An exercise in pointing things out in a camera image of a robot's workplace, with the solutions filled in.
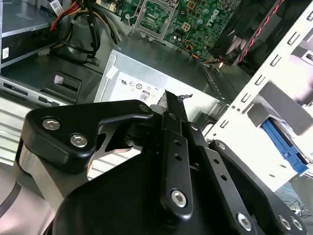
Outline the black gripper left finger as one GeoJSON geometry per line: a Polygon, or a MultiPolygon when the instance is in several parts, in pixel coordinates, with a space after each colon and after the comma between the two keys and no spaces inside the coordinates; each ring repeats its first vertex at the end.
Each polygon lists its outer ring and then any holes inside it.
{"type": "Polygon", "coordinates": [[[178,97],[185,98],[166,91],[153,108],[124,100],[32,110],[22,128],[18,164],[57,212],[75,189],[142,152],[131,142],[110,150],[117,131],[125,133],[156,115],[183,121],[178,97]]]}

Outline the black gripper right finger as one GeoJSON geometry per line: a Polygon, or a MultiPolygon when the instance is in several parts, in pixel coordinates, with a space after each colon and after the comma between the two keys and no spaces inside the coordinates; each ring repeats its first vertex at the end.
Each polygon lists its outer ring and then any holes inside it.
{"type": "Polygon", "coordinates": [[[198,127],[187,121],[184,97],[178,97],[179,116],[188,144],[208,174],[217,197],[222,235],[305,235],[303,222],[222,141],[208,144],[198,127]]]}

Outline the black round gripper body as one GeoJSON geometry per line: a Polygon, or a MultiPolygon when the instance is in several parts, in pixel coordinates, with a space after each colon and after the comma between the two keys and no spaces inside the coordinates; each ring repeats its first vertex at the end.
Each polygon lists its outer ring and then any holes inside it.
{"type": "Polygon", "coordinates": [[[108,148],[142,152],[75,189],[53,220],[55,235],[220,235],[217,197],[192,156],[184,123],[156,115],[108,148]]]}

